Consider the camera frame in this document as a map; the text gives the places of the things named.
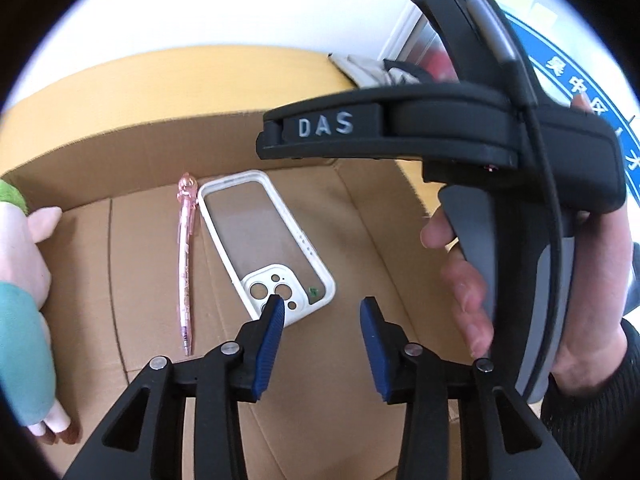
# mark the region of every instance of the pen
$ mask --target pen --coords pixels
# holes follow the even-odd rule
[[[198,183],[185,173],[178,182],[180,221],[178,224],[178,316],[185,355],[191,355],[191,305],[189,300],[189,241],[193,234]]]

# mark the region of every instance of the blue gripper pad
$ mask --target blue gripper pad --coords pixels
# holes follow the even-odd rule
[[[376,323],[376,314],[382,320],[382,324]],[[373,374],[376,390],[382,396],[382,400],[389,402],[391,398],[391,367],[392,364],[386,355],[385,347],[379,330],[384,327],[384,319],[380,314],[378,305],[373,298],[365,298],[360,302],[360,329],[364,338],[364,346],[367,348],[369,365]]]
[[[278,353],[283,328],[284,301],[280,298],[276,307],[273,309],[269,326],[264,333],[262,344],[255,359],[255,377],[252,393],[256,399],[260,399],[260,396],[262,396],[267,386],[269,386],[269,379],[271,379],[271,371],[276,361],[276,354]]]

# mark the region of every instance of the gray trigger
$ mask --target gray trigger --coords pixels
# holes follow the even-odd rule
[[[487,291],[482,307],[494,320],[497,272],[494,201],[482,189],[466,186],[445,186],[438,198],[466,260],[484,278]]]

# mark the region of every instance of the screw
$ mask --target screw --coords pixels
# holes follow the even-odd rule
[[[476,361],[476,368],[480,370],[482,373],[489,373],[494,371],[494,363],[491,359],[487,359],[486,357],[482,357]]]
[[[404,353],[411,357],[418,357],[418,355],[422,354],[422,345],[418,345],[418,343],[409,343],[404,347]]]
[[[220,347],[220,351],[224,355],[234,355],[240,351],[240,345],[235,341],[228,341]]]
[[[166,357],[159,355],[149,361],[149,366],[153,370],[162,370],[166,366]]]

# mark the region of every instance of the teal sleeve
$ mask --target teal sleeve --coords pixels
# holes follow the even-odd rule
[[[0,282],[0,386],[22,426],[43,420],[53,406],[56,373],[40,313],[31,295]]]

